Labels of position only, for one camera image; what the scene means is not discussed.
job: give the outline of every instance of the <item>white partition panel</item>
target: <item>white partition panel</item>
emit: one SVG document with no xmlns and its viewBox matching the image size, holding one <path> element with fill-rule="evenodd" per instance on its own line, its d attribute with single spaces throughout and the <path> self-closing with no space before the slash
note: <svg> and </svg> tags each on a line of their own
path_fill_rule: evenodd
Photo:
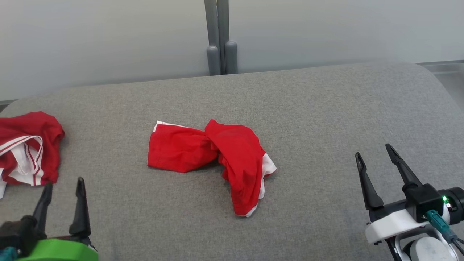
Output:
<svg viewBox="0 0 464 261">
<path fill-rule="evenodd" d="M 239 72 L 464 59 L 462 0 L 229 0 Z"/>
<path fill-rule="evenodd" d="M 203 0 L 0 1 L 0 101 L 208 75 Z"/>
</svg>

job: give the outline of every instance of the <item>red cloth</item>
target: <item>red cloth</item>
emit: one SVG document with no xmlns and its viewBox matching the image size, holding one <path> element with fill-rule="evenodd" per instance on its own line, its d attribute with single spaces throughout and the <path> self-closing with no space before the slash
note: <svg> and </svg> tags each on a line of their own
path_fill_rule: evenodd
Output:
<svg viewBox="0 0 464 261">
<path fill-rule="evenodd" d="M 148 166 L 188 172 L 219 156 L 229 181 L 235 214 L 250 216 L 264 196 L 264 177 L 276 167 L 254 132 L 211 120 L 205 131 L 158 122 L 148 146 Z"/>
<path fill-rule="evenodd" d="M 6 183 L 56 183 L 63 137 L 56 118 L 41 111 L 0 118 L 0 198 Z"/>
</svg>

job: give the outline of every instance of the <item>gray floor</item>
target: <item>gray floor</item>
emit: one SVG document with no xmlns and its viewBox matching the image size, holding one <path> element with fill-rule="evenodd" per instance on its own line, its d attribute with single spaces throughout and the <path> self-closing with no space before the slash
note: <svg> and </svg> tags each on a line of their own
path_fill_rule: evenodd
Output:
<svg viewBox="0 0 464 261">
<path fill-rule="evenodd" d="M 444 62 L 420 65 L 438 78 L 454 101 L 464 111 L 464 63 Z"/>
</svg>

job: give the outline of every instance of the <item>teal cable connector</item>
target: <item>teal cable connector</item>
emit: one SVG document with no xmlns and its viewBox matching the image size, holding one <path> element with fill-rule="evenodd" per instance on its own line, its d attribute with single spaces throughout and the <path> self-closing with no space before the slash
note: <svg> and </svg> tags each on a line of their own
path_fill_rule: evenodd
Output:
<svg viewBox="0 0 464 261">
<path fill-rule="evenodd" d="M 427 216 L 427 221 L 440 232 L 448 244 L 451 244 L 453 239 L 458 239 L 458 236 L 450 229 L 450 225 L 445 222 L 437 211 L 429 210 L 425 215 Z"/>
<path fill-rule="evenodd" d="M 0 261 L 15 261 L 18 258 L 14 247 L 6 247 L 0 250 Z"/>
</svg>

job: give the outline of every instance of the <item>gray table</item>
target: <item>gray table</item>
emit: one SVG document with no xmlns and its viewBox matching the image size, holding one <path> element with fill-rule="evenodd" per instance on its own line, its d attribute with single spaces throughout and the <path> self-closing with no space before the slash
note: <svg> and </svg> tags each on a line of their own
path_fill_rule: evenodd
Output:
<svg viewBox="0 0 464 261">
<path fill-rule="evenodd" d="M 464 117 L 426 69 L 370 63 L 70 88 L 25 98 L 63 125 L 49 236 L 67 233 L 84 177 L 100 260 L 391 260 L 369 245 L 354 154 L 385 202 L 402 199 L 391 143 L 425 183 L 464 187 Z M 250 218 L 234 215 L 222 166 L 147 167 L 156 120 L 252 128 L 277 166 Z M 41 187 L 8 186 L 0 222 L 32 213 Z M 454 226 L 464 235 L 462 224 Z"/>
</svg>

